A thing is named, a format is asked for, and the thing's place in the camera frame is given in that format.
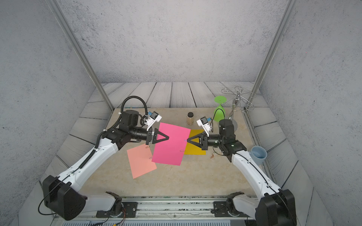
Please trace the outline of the salmon pink paper sheet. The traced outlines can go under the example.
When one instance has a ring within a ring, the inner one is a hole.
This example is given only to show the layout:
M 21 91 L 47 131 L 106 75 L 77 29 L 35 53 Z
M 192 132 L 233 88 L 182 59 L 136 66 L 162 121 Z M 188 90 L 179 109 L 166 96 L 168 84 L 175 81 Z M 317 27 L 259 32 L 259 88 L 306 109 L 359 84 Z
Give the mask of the salmon pink paper sheet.
M 127 155 L 133 179 L 157 169 L 156 164 L 152 162 L 151 149 L 147 145 L 128 149 Z

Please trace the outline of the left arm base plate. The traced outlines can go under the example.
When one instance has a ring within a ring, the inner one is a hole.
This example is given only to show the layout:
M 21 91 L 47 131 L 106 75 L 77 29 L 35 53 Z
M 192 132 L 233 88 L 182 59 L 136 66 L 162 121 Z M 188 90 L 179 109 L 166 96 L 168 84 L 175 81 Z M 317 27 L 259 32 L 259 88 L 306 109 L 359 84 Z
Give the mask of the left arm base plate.
M 109 211 L 98 211 L 96 218 L 135 218 L 137 207 L 137 202 L 119 202 Z

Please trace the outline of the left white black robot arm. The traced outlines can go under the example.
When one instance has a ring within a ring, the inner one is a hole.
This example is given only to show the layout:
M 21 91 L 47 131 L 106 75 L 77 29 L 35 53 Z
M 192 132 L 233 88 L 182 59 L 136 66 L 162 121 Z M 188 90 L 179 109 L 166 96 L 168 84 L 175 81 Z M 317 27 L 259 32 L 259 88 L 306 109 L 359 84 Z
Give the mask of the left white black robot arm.
M 88 178 L 127 143 L 145 141 L 146 144 L 156 144 L 169 139 L 158 129 L 152 129 L 153 124 L 162 119 L 157 112 L 149 112 L 146 106 L 144 115 L 135 110 L 124 110 L 125 103 L 130 99 L 145 103 L 138 96 L 127 97 L 121 104 L 117 121 L 97 136 L 95 146 L 67 170 L 56 177 L 48 176 L 43 181 L 40 205 L 65 220 L 93 211 L 102 211 L 108 218 L 126 216 L 122 198 L 117 194 L 106 192 L 105 195 L 82 195 L 79 191 Z

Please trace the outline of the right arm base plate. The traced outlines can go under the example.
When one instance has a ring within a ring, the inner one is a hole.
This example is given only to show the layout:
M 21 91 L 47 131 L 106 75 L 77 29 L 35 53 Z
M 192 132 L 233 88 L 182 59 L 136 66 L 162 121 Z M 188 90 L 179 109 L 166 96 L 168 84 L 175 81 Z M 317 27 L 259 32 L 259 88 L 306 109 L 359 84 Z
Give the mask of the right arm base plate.
M 213 209 L 211 213 L 214 214 L 217 218 L 222 217 L 233 217 L 233 218 L 248 218 L 248 215 L 242 212 L 231 212 L 228 209 L 228 205 L 226 201 L 215 201 L 213 202 Z

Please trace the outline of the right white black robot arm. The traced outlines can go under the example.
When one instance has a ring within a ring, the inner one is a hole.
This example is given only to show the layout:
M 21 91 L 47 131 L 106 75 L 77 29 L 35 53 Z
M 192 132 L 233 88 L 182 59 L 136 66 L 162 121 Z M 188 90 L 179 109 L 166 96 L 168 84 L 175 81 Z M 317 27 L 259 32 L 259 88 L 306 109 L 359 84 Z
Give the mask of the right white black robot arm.
M 253 188 L 257 200 L 242 192 L 227 196 L 226 204 L 215 215 L 227 213 L 232 217 L 246 215 L 255 220 L 258 226 L 296 226 L 298 224 L 294 195 L 282 190 L 260 169 L 247 148 L 236 139 L 234 125 L 230 119 L 219 121 L 219 133 L 210 134 L 212 119 L 202 117 L 197 120 L 203 132 L 188 138 L 188 143 L 202 150 L 217 147 L 223 156 L 236 166 Z

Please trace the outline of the magenta paper sheet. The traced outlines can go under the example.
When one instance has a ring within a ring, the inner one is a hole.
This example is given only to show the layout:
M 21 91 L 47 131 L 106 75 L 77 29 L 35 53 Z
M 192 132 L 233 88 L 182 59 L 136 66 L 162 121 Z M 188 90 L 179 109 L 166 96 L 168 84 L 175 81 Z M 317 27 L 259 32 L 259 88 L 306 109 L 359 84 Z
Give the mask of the magenta paper sheet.
M 155 144 L 152 162 L 180 166 L 191 129 L 160 123 L 159 130 L 169 136 L 168 141 Z

